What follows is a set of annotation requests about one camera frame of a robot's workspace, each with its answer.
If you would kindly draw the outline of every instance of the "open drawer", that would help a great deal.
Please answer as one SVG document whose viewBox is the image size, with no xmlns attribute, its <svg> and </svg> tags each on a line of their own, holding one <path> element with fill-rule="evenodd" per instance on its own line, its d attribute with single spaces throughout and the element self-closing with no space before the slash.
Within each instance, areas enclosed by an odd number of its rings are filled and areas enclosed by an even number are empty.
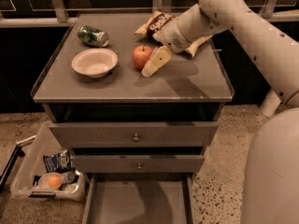
<svg viewBox="0 0 299 224">
<path fill-rule="evenodd" d="M 187 174 L 93 174 L 83 223 L 196 223 Z"/>
</svg>

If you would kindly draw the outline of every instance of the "apple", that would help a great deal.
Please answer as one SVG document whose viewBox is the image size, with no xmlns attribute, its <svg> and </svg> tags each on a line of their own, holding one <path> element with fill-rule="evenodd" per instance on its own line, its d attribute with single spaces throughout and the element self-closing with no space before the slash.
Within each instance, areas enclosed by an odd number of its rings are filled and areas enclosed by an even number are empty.
<svg viewBox="0 0 299 224">
<path fill-rule="evenodd" d="M 134 66 L 142 70 L 146 62 L 150 59 L 152 48 L 146 45 L 137 46 L 132 53 L 132 61 Z"/>
</svg>

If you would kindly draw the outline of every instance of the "cabinet top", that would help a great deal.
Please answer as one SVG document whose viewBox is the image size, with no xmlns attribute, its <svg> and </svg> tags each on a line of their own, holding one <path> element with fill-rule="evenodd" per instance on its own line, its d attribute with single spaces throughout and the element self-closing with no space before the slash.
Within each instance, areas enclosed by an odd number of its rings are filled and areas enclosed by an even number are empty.
<svg viewBox="0 0 299 224">
<path fill-rule="evenodd" d="M 48 73 L 33 94 L 37 103 L 184 103 L 229 102 L 232 86 L 211 42 L 206 42 L 194 57 L 182 52 L 152 77 L 143 77 L 132 63 L 138 45 L 159 44 L 150 37 L 134 35 L 151 14 L 81 14 Z M 77 30 L 89 25 L 109 35 L 109 45 L 119 61 L 105 77 L 89 78 L 77 74 L 73 58 L 85 49 Z"/>
</svg>

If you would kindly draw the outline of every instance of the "cabinet drawer front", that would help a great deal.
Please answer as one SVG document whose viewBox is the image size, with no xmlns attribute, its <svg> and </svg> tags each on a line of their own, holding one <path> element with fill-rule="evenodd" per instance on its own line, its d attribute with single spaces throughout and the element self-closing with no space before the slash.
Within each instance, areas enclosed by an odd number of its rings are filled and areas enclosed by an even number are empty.
<svg viewBox="0 0 299 224">
<path fill-rule="evenodd" d="M 62 147 L 208 146 L 217 122 L 54 123 Z"/>
<path fill-rule="evenodd" d="M 73 163 L 83 173 L 196 173 L 204 159 L 204 155 L 75 155 Z"/>
</svg>

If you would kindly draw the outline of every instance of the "black wall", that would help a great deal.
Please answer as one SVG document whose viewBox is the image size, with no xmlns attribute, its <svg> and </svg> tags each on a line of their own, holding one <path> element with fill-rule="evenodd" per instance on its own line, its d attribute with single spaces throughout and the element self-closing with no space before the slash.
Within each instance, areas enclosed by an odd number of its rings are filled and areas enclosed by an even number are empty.
<svg viewBox="0 0 299 224">
<path fill-rule="evenodd" d="M 273 24 L 296 41 L 299 40 L 299 22 Z M 259 105 L 270 89 L 260 71 L 229 31 L 214 35 L 212 39 L 216 49 L 221 49 L 222 64 L 235 89 L 235 96 L 230 104 Z"/>
<path fill-rule="evenodd" d="M 67 29 L 0 29 L 0 113 L 43 111 L 30 91 Z"/>
</svg>

